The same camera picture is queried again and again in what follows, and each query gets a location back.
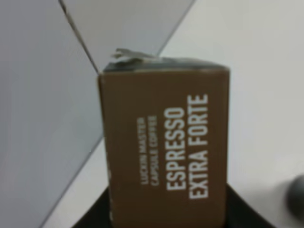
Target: white table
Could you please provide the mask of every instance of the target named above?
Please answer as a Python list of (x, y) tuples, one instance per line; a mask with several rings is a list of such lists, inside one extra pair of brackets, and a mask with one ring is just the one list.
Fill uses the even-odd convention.
[[(283, 199), (304, 174), (303, 12), (302, 0), (199, 0), (162, 53), (231, 67), (228, 182), (280, 228), (300, 227)], [(70, 228), (106, 185), (101, 146), (44, 228)]]

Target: white surface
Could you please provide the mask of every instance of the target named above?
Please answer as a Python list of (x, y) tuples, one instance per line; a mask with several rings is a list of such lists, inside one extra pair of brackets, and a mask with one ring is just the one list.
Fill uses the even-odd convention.
[(100, 142), (43, 228), (72, 227), (107, 188), (104, 143), (104, 140)]
[(199, 0), (164, 49), (231, 67), (230, 185), (276, 227), (304, 174), (304, 1)]
[(99, 104), (59, 3), (1, 0), (1, 228), (41, 226), (101, 137)]
[(116, 48), (156, 54), (193, 0), (64, 0), (99, 71)]

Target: brown cardboard box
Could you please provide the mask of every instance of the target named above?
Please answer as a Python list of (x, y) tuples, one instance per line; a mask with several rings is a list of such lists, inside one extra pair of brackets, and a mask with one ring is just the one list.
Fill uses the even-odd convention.
[(222, 227), (229, 70), (135, 58), (100, 88), (113, 227)]

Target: gray wall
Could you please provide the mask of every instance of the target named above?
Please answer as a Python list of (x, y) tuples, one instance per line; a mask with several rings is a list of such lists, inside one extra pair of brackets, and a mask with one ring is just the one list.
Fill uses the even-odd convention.
[[(155, 8), (161, 9), (162, 2), (156, 1)], [(147, 45), (156, 53), (189, 4), (181, 4), (175, 17), (167, 17), (164, 11), (162, 18), (155, 14), (159, 26), (171, 20), (159, 30), (149, 3), (143, 10), (150, 16), (141, 11), (137, 18), (143, 17), (138, 23), (143, 28), (144, 23), (154, 25), (152, 36), (142, 40), (135, 33), (124, 46), (136, 48), (140, 41), (139, 49)], [(95, 29), (111, 37), (121, 25)], [(98, 46), (112, 50), (120, 44), (101, 39)], [(108, 60), (108, 53), (101, 55)], [(43, 223), (102, 135), (99, 106), (96, 72), (59, 3), (0, 1), (1, 228), (38, 228)]]

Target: black holder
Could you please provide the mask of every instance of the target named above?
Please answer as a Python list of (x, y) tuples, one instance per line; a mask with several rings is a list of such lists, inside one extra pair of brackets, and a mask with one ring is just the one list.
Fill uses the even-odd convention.
[[(109, 219), (109, 192), (106, 189), (91, 209), (73, 228), (112, 228)], [(227, 221), (225, 228), (275, 228), (249, 207), (227, 186)]]

